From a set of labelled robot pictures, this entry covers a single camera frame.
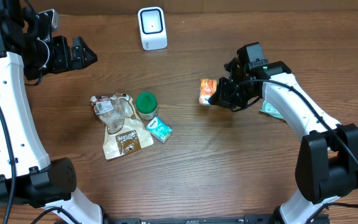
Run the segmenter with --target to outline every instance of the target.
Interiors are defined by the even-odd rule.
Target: green lid
[[[136,108],[142,114],[152,113],[157,108],[157,99],[152,93],[141,93],[136,98]]]

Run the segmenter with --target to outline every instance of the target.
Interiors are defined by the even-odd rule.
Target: jar with green lid
[[[136,108],[139,116],[146,120],[151,120],[158,115],[157,99],[152,93],[144,92],[136,98]]]

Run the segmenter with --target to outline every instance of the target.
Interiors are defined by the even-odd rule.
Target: orange object
[[[200,85],[200,104],[209,105],[209,98],[216,92],[216,80],[204,78]]]

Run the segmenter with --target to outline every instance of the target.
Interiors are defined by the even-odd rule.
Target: teal package
[[[172,135],[172,128],[164,124],[160,118],[153,118],[150,123],[146,126],[146,129],[149,130],[154,137],[160,140],[162,143],[165,143],[167,139]]]

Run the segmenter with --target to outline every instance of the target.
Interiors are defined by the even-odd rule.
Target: wooden table
[[[259,113],[261,102],[240,113],[198,104],[200,78],[226,76],[223,64],[244,44],[259,41],[327,113],[358,126],[358,11],[168,14],[166,25],[168,48],[146,52],[136,15],[62,16],[59,34],[82,36],[99,62],[27,88],[50,158],[69,157],[79,188],[112,217],[272,213],[290,198],[300,143],[287,123]],[[143,91],[157,96],[173,136],[107,161],[90,97]],[[358,190],[340,201],[357,203]],[[9,223],[30,223],[40,212],[14,206]],[[358,223],[358,209],[328,213],[332,223]]]

